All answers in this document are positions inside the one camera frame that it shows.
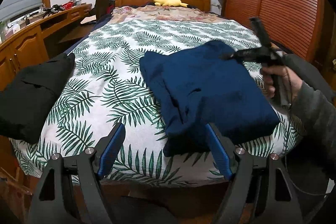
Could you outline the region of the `right forearm grey sleeve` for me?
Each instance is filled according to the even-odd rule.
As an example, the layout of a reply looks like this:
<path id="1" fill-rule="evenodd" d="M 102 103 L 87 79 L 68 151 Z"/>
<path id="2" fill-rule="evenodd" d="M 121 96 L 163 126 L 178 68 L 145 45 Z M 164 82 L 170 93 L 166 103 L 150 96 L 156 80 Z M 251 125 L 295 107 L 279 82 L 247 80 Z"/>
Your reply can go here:
<path id="1" fill-rule="evenodd" d="M 299 89 L 291 110 L 304 124 L 312 127 L 323 144 L 330 164 L 335 166 L 335 107 L 323 93 L 305 82 Z"/>

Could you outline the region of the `right hand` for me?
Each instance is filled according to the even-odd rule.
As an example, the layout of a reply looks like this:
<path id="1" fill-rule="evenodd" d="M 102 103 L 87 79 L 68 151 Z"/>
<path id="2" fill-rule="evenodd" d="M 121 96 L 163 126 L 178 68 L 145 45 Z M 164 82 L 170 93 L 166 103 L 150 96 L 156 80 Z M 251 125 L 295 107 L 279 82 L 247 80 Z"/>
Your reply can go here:
<path id="1" fill-rule="evenodd" d="M 260 73 L 268 98 L 274 99 L 276 95 L 280 95 L 281 101 L 294 102 L 301 90 L 303 80 L 293 70 L 287 66 L 263 66 Z"/>

